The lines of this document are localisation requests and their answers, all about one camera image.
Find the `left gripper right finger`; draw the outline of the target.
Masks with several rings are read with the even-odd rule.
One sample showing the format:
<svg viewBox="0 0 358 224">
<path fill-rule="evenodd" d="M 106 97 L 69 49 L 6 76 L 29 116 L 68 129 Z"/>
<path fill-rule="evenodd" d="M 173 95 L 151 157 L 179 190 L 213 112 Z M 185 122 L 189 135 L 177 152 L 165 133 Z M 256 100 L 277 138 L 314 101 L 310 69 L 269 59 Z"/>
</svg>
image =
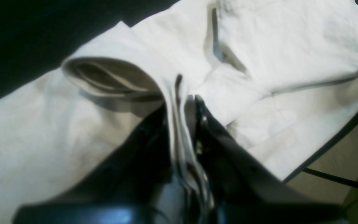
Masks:
<svg viewBox="0 0 358 224">
<path fill-rule="evenodd" d="M 346 224 L 337 204 L 288 187 L 243 149 L 195 96 L 197 159 L 215 204 L 213 224 Z"/>
</svg>

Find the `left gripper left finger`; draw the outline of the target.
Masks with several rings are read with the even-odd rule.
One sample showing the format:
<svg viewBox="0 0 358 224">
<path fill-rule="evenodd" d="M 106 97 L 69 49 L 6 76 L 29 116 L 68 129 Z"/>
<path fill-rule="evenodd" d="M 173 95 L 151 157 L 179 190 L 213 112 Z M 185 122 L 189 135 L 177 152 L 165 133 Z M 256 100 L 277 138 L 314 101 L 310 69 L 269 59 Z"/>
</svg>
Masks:
<svg viewBox="0 0 358 224">
<path fill-rule="evenodd" d="M 165 105 L 64 193 L 22 206 L 14 224 L 182 224 L 184 190 L 169 156 Z"/>
</svg>

